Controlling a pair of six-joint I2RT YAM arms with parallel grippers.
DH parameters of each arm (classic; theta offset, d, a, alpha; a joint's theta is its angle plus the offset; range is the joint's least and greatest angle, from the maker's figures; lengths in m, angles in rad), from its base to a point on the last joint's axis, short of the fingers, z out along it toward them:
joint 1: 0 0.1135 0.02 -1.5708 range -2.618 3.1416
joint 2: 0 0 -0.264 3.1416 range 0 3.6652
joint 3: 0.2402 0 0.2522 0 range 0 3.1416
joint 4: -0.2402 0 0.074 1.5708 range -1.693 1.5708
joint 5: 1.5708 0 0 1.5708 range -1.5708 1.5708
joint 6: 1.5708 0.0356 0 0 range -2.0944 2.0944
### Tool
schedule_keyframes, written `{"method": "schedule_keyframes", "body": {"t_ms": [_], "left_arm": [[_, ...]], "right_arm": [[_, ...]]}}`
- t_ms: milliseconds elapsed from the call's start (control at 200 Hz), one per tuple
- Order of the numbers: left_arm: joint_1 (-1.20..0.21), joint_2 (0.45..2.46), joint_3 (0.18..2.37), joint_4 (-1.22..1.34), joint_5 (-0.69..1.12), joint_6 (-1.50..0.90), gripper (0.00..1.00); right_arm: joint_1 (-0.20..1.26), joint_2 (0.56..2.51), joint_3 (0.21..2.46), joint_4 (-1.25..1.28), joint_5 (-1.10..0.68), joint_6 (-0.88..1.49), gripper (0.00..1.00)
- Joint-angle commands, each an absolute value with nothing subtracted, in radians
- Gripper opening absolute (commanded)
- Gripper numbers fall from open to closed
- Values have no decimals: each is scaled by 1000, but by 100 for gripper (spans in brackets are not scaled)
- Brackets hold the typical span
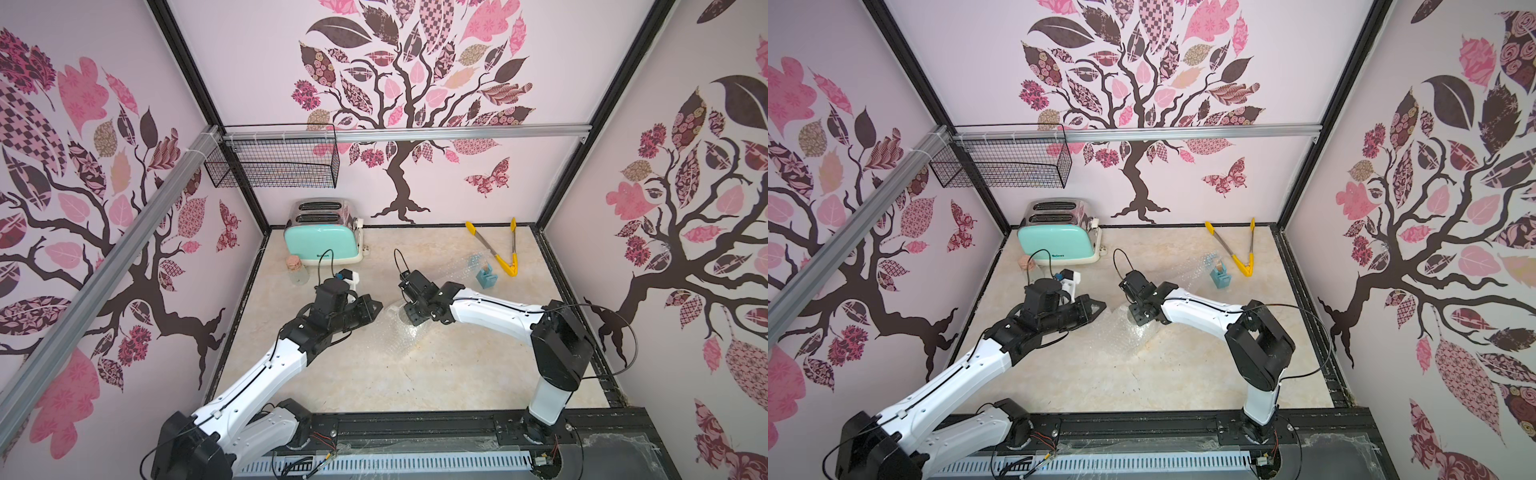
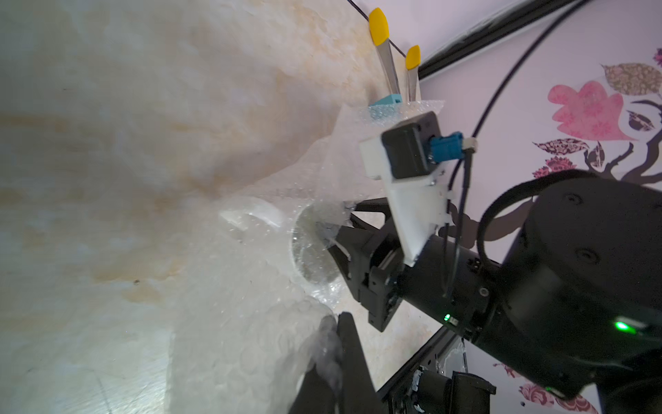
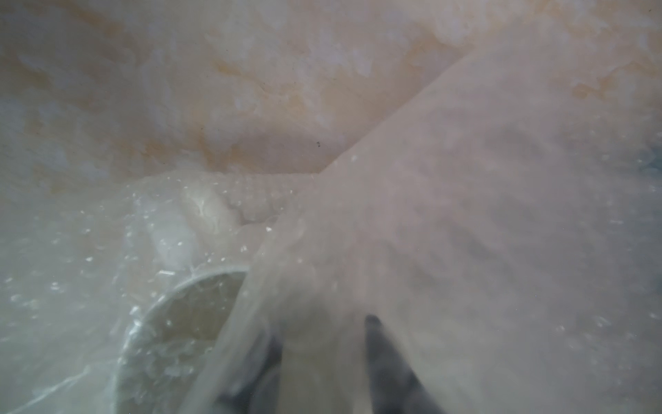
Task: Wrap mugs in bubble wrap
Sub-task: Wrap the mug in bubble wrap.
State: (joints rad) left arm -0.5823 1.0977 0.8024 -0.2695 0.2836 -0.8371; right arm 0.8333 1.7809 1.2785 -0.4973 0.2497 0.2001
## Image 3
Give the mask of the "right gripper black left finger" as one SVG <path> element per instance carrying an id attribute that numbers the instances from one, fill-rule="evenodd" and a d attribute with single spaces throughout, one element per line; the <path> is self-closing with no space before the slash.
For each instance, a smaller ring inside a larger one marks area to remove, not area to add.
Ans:
<path id="1" fill-rule="evenodd" d="M 283 358 L 283 343 L 263 333 L 241 364 L 239 379 L 221 391 L 208 413 L 275 413 Z"/>

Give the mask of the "clear bubble wrap sheet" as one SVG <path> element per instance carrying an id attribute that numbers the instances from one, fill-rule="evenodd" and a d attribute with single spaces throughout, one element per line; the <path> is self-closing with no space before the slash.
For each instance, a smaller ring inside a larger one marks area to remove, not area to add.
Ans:
<path id="1" fill-rule="evenodd" d="M 275 413 L 373 413 L 377 316 L 444 413 L 661 410 L 661 77 L 549 21 L 505 29 L 320 174 L 175 171 L 1 220 L 1 410 L 113 413 L 158 297 L 246 265 L 176 413 L 263 333 Z"/>

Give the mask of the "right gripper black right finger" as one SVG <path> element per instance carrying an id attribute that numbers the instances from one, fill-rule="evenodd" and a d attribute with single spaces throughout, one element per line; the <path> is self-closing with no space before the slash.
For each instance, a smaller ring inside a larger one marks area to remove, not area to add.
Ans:
<path id="1" fill-rule="evenodd" d="M 443 414 L 415 375 L 384 324 L 372 314 L 365 316 L 365 362 L 372 412 Z"/>

